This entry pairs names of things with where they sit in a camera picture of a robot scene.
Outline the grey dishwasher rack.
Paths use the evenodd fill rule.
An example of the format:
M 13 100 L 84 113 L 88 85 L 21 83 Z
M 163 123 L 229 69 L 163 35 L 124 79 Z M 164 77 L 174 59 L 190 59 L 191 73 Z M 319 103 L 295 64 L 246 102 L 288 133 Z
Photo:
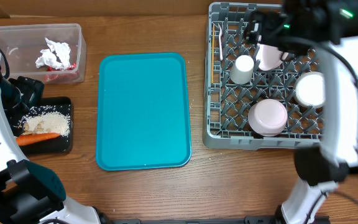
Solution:
M 255 59 L 258 45 L 244 42 L 244 31 L 252 11 L 281 12 L 282 5 L 214 2 L 209 6 L 204 88 L 205 146 L 219 149 L 256 150 L 260 148 L 306 148 L 318 146 L 323 138 L 324 116 L 321 108 L 303 107 L 295 100 L 294 84 L 304 73 L 320 72 L 315 50 L 306 55 L 288 53 L 283 63 L 272 70 L 259 69 Z M 215 26 L 214 82 L 211 84 L 211 38 Z M 219 27 L 223 28 L 223 61 L 219 60 Z M 251 81 L 238 85 L 229 76 L 236 58 L 249 55 L 254 60 Z M 248 112 L 256 103 L 273 99 L 287 109 L 285 129 L 278 135 L 267 137 L 253 131 Z

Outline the white napkin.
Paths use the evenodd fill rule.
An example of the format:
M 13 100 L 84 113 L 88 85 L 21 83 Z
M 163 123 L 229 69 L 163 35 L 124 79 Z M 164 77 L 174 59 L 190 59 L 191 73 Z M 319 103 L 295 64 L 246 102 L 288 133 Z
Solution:
M 47 49 L 42 49 L 42 54 L 36 61 L 37 68 L 48 66 L 56 70 L 66 70 L 71 66 L 71 48 L 66 42 L 54 42 L 45 38 Z

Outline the peanuts and rice pile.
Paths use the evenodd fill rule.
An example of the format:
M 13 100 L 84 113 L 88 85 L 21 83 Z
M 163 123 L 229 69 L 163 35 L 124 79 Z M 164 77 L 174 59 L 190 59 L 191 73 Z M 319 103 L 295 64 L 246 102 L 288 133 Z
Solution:
M 33 106 L 25 115 L 12 120 L 14 135 L 58 133 L 68 137 L 71 129 L 71 105 Z

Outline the white bowl with scraps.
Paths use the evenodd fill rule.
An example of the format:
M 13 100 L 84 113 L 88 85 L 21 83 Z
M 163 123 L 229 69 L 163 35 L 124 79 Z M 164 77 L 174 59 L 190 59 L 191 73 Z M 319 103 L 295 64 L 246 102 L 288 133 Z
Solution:
M 261 136 L 272 137 L 280 134 L 285 129 L 287 120 L 287 109 L 278 100 L 262 100 L 248 112 L 251 129 Z

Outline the red snack wrapper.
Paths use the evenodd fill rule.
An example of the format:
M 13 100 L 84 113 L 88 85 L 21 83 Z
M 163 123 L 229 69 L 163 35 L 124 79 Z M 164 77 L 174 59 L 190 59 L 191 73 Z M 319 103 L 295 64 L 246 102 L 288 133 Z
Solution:
M 62 72 L 62 71 L 70 71 L 76 69 L 76 63 L 71 64 L 67 69 L 55 69 L 52 67 L 48 67 L 48 72 Z M 76 80 L 79 77 L 78 72 L 70 72 L 70 73 L 59 73 L 59 74 L 48 74 L 45 76 L 46 82 L 52 82 L 56 80 L 67 81 L 67 80 Z

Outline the orange carrot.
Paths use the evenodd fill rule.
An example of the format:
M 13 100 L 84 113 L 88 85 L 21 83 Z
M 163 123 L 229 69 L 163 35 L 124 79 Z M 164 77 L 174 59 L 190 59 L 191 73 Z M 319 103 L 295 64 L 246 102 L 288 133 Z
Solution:
M 28 134 L 16 138 L 18 146 L 27 146 L 30 144 L 46 141 L 59 137 L 59 133 L 42 133 L 42 134 Z

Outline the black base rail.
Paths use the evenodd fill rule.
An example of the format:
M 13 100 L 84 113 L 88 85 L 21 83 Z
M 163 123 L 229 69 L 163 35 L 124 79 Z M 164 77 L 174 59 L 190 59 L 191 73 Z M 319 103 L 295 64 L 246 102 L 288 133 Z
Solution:
M 112 224 L 269 224 L 273 216 L 250 216 L 230 219 L 195 219 L 195 220 L 112 220 Z

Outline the clear plastic bin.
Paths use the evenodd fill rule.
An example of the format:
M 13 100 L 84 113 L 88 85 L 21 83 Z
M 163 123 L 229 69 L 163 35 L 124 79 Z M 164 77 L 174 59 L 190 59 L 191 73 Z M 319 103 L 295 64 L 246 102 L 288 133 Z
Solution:
M 54 42 L 66 42 L 70 48 L 70 63 L 76 69 L 48 72 L 48 66 L 37 68 L 35 61 L 47 49 L 45 38 Z M 0 49 L 4 52 L 10 68 L 10 77 L 29 77 L 45 84 L 80 83 L 85 79 L 86 42 L 79 24 L 36 24 L 22 26 L 0 26 Z M 76 80 L 46 82 L 48 74 L 78 72 Z

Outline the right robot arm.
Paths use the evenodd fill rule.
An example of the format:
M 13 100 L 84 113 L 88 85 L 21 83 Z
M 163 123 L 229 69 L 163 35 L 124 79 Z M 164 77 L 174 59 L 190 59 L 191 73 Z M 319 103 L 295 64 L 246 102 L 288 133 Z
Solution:
M 316 212 L 348 175 L 358 174 L 358 1 L 284 1 L 282 10 L 254 10 L 245 41 L 293 55 L 315 50 L 324 75 L 323 138 L 294 153 L 299 176 L 272 216 L 246 223 L 328 223 Z

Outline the white paper cup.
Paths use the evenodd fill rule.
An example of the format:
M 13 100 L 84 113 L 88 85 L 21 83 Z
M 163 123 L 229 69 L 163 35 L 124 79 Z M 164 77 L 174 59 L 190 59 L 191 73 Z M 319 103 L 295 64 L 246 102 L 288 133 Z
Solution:
M 254 60 L 249 55 L 241 55 L 236 58 L 229 73 L 230 79 L 238 84 L 246 84 L 251 81 L 254 71 Z

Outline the teal serving tray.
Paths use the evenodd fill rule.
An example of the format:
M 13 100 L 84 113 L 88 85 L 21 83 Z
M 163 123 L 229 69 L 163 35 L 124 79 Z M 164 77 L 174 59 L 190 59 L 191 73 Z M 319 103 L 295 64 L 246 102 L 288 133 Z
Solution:
M 182 167 L 191 155 L 185 59 L 173 52 L 106 57 L 99 66 L 99 167 Z

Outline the wooden chopstick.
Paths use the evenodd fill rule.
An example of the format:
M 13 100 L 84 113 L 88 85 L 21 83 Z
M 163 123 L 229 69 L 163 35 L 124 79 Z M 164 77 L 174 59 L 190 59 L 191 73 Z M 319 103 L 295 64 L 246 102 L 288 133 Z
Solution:
M 214 82 L 214 41 L 215 41 L 215 26 L 212 23 L 212 38 L 211 38 L 211 84 Z

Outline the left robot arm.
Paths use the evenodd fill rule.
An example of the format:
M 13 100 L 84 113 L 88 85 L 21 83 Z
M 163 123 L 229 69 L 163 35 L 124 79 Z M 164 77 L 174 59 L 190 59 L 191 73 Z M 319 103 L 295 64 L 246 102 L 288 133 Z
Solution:
M 10 120 L 31 107 L 57 102 L 42 98 L 44 84 L 31 78 L 10 78 L 0 65 L 0 222 L 1 223 L 110 223 L 96 207 L 67 196 L 53 170 L 31 162 L 17 143 Z

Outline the black plastic tray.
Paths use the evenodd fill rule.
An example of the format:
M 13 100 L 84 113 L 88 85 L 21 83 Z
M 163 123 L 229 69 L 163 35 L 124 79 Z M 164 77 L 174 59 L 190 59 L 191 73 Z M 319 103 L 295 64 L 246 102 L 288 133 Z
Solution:
M 71 129 L 68 137 L 59 136 L 54 139 L 49 139 L 46 141 L 30 144 L 27 146 L 21 146 L 21 150 L 26 155 L 31 154 L 49 154 L 49 153 L 66 153 L 70 152 L 73 147 L 73 112 L 74 108 L 71 103 L 71 99 L 66 96 L 59 96 L 53 98 L 43 98 L 39 101 L 38 105 L 36 106 L 46 106 L 46 105 L 71 105 Z M 14 116 L 8 117 L 8 122 L 11 126 L 12 120 L 15 120 L 21 114 L 16 114 Z

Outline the white bowl with peanuts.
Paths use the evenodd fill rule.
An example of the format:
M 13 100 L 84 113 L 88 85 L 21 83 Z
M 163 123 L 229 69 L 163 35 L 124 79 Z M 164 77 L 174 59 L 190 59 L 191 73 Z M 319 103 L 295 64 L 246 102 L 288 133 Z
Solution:
M 320 72 L 302 74 L 294 84 L 295 100 L 303 107 L 321 108 L 325 102 L 324 76 Z

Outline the white round plate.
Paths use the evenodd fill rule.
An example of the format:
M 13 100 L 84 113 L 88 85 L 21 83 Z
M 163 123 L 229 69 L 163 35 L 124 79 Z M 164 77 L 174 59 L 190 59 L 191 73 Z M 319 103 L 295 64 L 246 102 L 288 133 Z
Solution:
M 277 47 L 259 44 L 259 49 L 255 59 L 258 60 L 259 69 L 269 71 L 279 67 L 287 58 L 288 52 L 279 51 Z

